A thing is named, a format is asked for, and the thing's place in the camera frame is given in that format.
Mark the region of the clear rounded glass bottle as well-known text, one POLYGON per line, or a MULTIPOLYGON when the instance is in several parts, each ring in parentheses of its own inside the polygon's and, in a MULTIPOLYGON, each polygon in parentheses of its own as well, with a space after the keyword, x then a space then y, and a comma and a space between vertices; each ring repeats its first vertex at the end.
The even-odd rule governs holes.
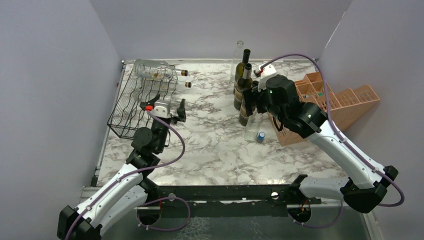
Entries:
POLYGON ((247 118, 247 124, 244 129, 244 139, 247 142, 255 142, 256 137, 264 121, 264 114, 256 111, 247 118))

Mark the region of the dark green wine bottle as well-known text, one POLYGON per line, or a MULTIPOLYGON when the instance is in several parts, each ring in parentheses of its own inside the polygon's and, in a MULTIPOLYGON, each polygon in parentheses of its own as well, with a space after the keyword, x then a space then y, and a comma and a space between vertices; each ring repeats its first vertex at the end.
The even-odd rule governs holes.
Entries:
POLYGON ((250 49, 248 48, 244 49, 242 60, 235 67, 233 94, 235 94, 235 91, 236 91, 237 80, 243 76, 245 65, 249 62, 250 54, 251 54, 250 49))

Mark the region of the wine bottle silver foil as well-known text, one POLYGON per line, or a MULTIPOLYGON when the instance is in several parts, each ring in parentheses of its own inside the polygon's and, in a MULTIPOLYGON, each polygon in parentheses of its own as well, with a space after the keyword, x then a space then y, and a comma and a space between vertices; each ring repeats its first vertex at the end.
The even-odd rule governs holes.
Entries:
POLYGON ((249 119, 254 116, 255 110, 256 110, 256 103, 253 102, 251 105, 251 115, 248 115, 246 112, 246 103, 244 100, 242 100, 239 110, 239 116, 238 116, 238 122, 243 126, 246 127, 249 119))
POLYGON ((239 77, 235 82, 235 91, 234 91, 234 100, 233 106, 236 110, 240 110, 243 101, 243 91, 250 89, 253 84, 253 80, 251 78, 252 74, 252 65, 250 63, 246 63, 244 65, 243 74, 239 77))

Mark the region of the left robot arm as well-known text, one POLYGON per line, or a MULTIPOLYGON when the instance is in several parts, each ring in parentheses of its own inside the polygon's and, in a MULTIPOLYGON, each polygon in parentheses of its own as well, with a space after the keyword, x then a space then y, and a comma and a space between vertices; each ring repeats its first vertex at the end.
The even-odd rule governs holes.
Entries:
POLYGON ((141 205, 159 201, 158 186, 148 178, 156 168, 162 167, 158 155, 167 146, 171 132, 183 141, 172 127, 187 119, 186 100, 182 99, 171 114, 171 102, 153 99, 140 107, 152 117, 151 127, 140 127, 134 135, 132 152, 120 170, 96 193, 76 207, 66 206, 59 214, 57 237, 61 240, 100 240, 104 233, 122 217, 141 205))

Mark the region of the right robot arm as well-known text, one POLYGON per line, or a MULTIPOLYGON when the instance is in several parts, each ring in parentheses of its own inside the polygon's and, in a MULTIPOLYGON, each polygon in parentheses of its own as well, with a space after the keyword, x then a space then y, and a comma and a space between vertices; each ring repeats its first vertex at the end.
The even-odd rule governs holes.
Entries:
POLYGON ((345 202, 360 213, 369 213, 382 203, 398 170, 382 166, 364 154, 339 130, 327 112, 312 102, 300 101, 296 85, 283 75, 268 79, 265 89, 257 86, 241 90, 247 116, 269 113, 282 127, 313 143, 346 173, 345 178, 316 178, 299 175, 290 185, 289 199, 300 204, 306 199, 326 198, 345 202))

